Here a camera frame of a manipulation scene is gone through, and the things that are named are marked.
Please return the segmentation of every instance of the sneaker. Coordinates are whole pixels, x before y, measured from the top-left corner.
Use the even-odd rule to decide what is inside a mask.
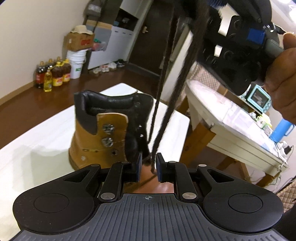
[[[126,65],[126,63],[123,59],[119,59],[115,63],[117,64],[117,68],[122,68]]]
[[[117,64],[114,62],[111,62],[110,64],[108,64],[108,67],[110,70],[116,70],[117,69]]]
[[[94,70],[93,70],[93,73],[94,74],[98,74],[98,73],[100,73],[102,71],[102,69],[100,68],[100,67],[98,67],[98,68],[95,68]]]
[[[105,72],[109,72],[109,67],[108,67],[108,65],[101,65],[100,68],[101,68],[101,70],[102,70],[103,73],[105,73]]]

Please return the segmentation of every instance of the red label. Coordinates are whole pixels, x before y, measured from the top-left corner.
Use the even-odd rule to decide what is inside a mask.
[[[81,46],[82,45],[89,45],[91,43],[91,40],[90,39],[85,39],[85,40],[82,40],[81,41]]]
[[[60,86],[63,84],[63,77],[60,78],[53,78],[52,79],[52,85],[53,86]]]
[[[36,74],[36,84],[43,84],[44,83],[45,73]]]
[[[70,74],[64,74],[63,82],[69,82],[70,81]]]

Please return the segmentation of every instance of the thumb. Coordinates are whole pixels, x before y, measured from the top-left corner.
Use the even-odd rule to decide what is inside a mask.
[[[283,42],[285,49],[296,48],[296,37],[292,33],[285,33]]]

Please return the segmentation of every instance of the soda bottle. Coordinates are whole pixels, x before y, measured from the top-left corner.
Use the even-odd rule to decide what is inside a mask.
[[[63,76],[63,82],[69,82],[70,81],[70,73],[71,73],[71,65],[69,64],[69,59],[64,60],[64,76]]]
[[[51,68],[47,69],[47,72],[45,73],[43,90],[45,92],[50,92],[52,90],[52,73],[51,73]]]
[[[44,62],[41,61],[40,65],[37,65],[36,68],[36,80],[35,80],[35,87],[36,88],[43,88],[44,83],[44,76],[45,76],[46,68]]]
[[[50,58],[49,61],[46,63],[45,67],[46,67],[46,70],[47,70],[47,69],[52,69],[54,66],[55,66],[55,64],[54,64],[52,58]]]

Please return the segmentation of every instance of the blue cup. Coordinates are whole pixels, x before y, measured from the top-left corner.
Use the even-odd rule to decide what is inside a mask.
[[[290,135],[294,127],[295,125],[285,119],[282,119],[269,138],[278,143],[283,139],[283,137]]]

